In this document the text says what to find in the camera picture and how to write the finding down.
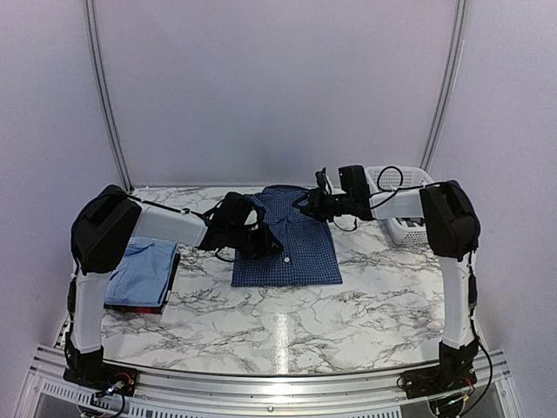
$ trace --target gray wall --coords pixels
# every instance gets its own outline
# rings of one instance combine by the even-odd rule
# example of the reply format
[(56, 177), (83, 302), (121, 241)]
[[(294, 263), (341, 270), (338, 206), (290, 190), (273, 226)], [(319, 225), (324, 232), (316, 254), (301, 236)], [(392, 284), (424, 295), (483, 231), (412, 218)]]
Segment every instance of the gray wall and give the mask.
[(324, 165), (418, 165), (454, 6), (98, 2), (132, 180), (311, 184)]
[(557, 410), (557, 3), (474, 1), (435, 179), (477, 207), (481, 324), (529, 418)]
[(117, 181), (79, 1), (0, 3), (0, 409), (11, 416), (70, 282), (70, 225)]

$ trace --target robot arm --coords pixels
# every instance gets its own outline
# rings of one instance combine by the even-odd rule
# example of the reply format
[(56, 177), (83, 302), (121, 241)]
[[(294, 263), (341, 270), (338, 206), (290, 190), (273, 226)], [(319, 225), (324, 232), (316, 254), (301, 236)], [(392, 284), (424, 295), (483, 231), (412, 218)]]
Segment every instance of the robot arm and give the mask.
[[(264, 215), (264, 209), (235, 192), (229, 192), (210, 211), (196, 213), (142, 201), (115, 185), (104, 189), (79, 213), (71, 228), (76, 271), (68, 296), (72, 322), (66, 335), (64, 378), (99, 390), (117, 383), (114, 380), (119, 374), (135, 380), (134, 369), (103, 362), (101, 341), (106, 287), (132, 235), (206, 251), (230, 247), (242, 257), (257, 259), (283, 249), (263, 222)], [(120, 392), (130, 395), (133, 388), (128, 382)]]
[(318, 188), (294, 206), (307, 216), (328, 221), (344, 214), (362, 220), (422, 218), (429, 246), (439, 257), (445, 289), (440, 365), (402, 374), (401, 387), (406, 395), (415, 398), (464, 388), (469, 381), (475, 383), (472, 362), (480, 341), (473, 327), (478, 294), (474, 266), (480, 222), (469, 198), (456, 181), (400, 187), (372, 195), (361, 165), (342, 167), (339, 176), (344, 193), (332, 193), (324, 169), (316, 172)]

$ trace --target folded shirt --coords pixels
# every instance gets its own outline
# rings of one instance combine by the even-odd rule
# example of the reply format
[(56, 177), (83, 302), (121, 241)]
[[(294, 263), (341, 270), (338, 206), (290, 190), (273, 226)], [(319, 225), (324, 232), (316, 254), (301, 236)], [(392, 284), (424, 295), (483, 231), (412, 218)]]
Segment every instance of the folded shirt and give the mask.
[(160, 307), (168, 289), (177, 245), (132, 237), (106, 288), (104, 303), (125, 307)]
[(264, 222), (284, 246), (284, 251), (258, 260), (234, 262), (232, 285), (307, 286), (342, 283), (331, 231), (326, 222), (303, 215), (292, 207), (307, 189), (294, 185), (273, 185), (261, 193), (247, 195), (264, 207)]

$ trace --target white marble countertop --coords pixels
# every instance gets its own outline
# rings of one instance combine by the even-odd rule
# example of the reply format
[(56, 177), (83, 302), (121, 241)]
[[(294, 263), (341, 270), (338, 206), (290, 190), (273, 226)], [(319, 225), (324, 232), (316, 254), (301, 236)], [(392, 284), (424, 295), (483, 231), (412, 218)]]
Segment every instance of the white marble countertop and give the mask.
[[(205, 211), (230, 188), (140, 189)], [(236, 188), (258, 192), (261, 188)], [(344, 228), (352, 219), (340, 219)], [(377, 222), (331, 225), (342, 285), (231, 287), (232, 264), (180, 247), (163, 313), (106, 311), (105, 358), (222, 374), (326, 374), (437, 358), (443, 284), (426, 246), (396, 247)]]

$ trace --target white laundry basket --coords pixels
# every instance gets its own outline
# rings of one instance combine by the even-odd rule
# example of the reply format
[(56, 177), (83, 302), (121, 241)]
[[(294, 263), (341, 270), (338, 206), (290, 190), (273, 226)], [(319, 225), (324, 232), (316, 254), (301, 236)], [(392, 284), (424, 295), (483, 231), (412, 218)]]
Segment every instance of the white laundry basket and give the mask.
[[(366, 176), (372, 193), (380, 192), (377, 185), (377, 178), (385, 167), (386, 165), (366, 168)], [(402, 187), (433, 183), (433, 179), (421, 168), (403, 166), (398, 166), (398, 168), (402, 171)], [(381, 187), (383, 189), (390, 190), (392, 188), (394, 190), (394, 188), (399, 185), (400, 173), (396, 170), (387, 170), (381, 176)], [(393, 242), (397, 246), (427, 242), (425, 226), (420, 226), (418, 224), (409, 226), (406, 223), (403, 223), (402, 220), (396, 218), (386, 219), (385, 225), (391, 235), (391, 238), (393, 238)]]

